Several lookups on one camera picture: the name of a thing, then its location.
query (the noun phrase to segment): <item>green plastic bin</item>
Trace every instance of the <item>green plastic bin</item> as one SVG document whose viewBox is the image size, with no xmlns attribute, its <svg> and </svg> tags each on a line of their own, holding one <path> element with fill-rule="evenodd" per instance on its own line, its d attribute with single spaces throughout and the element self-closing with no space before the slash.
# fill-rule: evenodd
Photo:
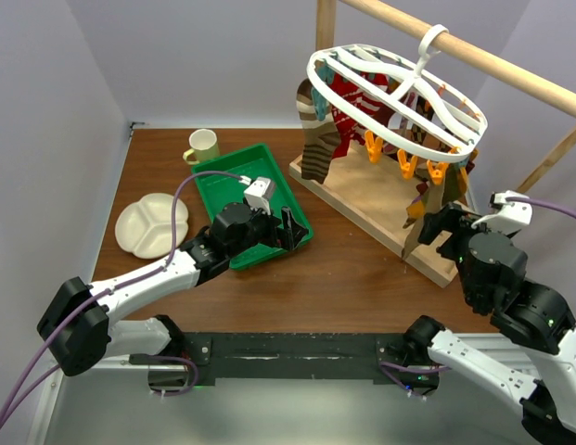
<svg viewBox="0 0 576 445">
<path fill-rule="evenodd" d="M 206 170 L 221 170 L 243 174 L 252 179 L 256 179 L 259 176 L 271 178 L 277 185 L 277 189 L 271 199 L 271 208 L 274 215 L 281 218 L 281 208 L 284 206 L 290 207 L 296 221 L 306 226 L 309 230 L 308 235 L 302 239 L 301 245 L 308 243 L 313 237 L 313 228 L 304 216 L 304 212 L 289 189 L 286 178 L 281 174 L 279 166 L 266 144 L 242 148 L 217 159 L 201 162 L 193 167 L 194 173 Z M 195 182 L 210 219 L 213 219 L 228 203 L 242 202 L 244 198 L 246 186 L 233 178 L 218 175 L 201 176 L 196 178 Z M 281 248 L 268 248 L 267 246 L 258 245 L 232 259 L 230 268 L 241 271 L 284 253 L 286 251 Z"/>
</svg>

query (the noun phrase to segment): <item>plywood board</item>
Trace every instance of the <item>plywood board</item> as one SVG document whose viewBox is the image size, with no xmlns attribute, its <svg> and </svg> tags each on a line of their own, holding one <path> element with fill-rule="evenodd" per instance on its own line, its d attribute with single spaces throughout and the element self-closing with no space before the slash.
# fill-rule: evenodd
<svg viewBox="0 0 576 445">
<path fill-rule="evenodd" d="M 395 161 L 383 159 L 379 164 L 371 164 L 365 149 L 352 145 L 346 157 L 331 161 L 324 184 L 301 178 L 301 156 L 289 164 L 289 174 L 401 256 L 403 242 L 411 230 L 403 229 L 407 219 L 405 209 L 417 196 L 417 180 L 404 180 Z M 454 263 L 436 252 L 447 236 L 441 234 L 431 246 L 419 246 L 407 258 L 408 264 L 441 287 L 456 276 Z"/>
</svg>

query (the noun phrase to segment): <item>wooden dowel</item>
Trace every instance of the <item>wooden dowel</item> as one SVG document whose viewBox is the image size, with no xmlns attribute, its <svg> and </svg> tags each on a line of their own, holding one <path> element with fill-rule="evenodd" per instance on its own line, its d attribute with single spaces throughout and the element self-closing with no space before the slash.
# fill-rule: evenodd
<svg viewBox="0 0 576 445">
<path fill-rule="evenodd" d="M 324 3 L 322 0 L 318 2 L 319 5 Z M 378 0 L 341 0 L 341 2 L 384 21 L 416 39 L 421 39 L 431 28 L 431 25 L 426 22 Z M 432 46 L 576 118 L 576 93 L 454 37 L 448 32 L 443 32 L 436 37 Z"/>
<path fill-rule="evenodd" d="M 558 162 L 562 157 L 568 153 L 573 146 L 576 145 L 576 126 L 571 132 L 566 134 L 564 138 L 557 143 L 553 150 L 547 153 L 547 156 L 541 163 L 531 172 L 527 179 L 525 179 L 521 185 L 518 186 L 517 192 L 527 193 L 531 187 L 539 181 L 544 174 L 546 174 L 549 169 L 551 169 L 556 162 Z"/>
<path fill-rule="evenodd" d="M 316 51 L 333 46 L 337 0 L 316 0 Z"/>
</svg>

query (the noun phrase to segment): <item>white plate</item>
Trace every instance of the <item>white plate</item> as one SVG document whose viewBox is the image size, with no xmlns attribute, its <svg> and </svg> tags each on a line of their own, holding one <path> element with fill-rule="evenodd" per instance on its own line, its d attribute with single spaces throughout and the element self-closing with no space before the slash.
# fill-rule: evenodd
<svg viewBox="0 0 576 445">
<path fill-rule="evenodd" d="M 119 247 L 137 258 L 163 257 L 172 246 L 173 196 L 151 193 L 127 206 L 114 227 Z M 176 203 L 176 247 L 188 233 L 188 209 L 180 199 Z"/>
</svg>

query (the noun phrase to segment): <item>brown tabletop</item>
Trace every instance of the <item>brown tabletop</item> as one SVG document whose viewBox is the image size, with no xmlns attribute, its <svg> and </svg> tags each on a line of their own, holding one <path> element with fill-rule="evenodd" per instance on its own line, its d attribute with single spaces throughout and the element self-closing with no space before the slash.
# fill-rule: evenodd
<svg viewBox="0 0 576 445">
<path fill-rule="evenodd" d="M 191 130 L 137 130 L 122 171 L 94 279 L 103 280 L 150 261 L 122 251 L 114 238 L 121 211 L 141 196 L 173 194 L 190 174 L 182 154 Z M 299 251 L 247 271 L 227 271 L 132 315 L 168 314 L 186 331 L 401 332 L 422 314 L 457 332 L 492 332 L 471 312 L 458 279 L 441 289 L 288 175 L 302 151 L 301 130 L 216 130 L 222 153 L 264 142 L 288 178 L 314 229 Z M 181 199 L 189 232 L 210 223 L 194 184 Z"/>
</svg>

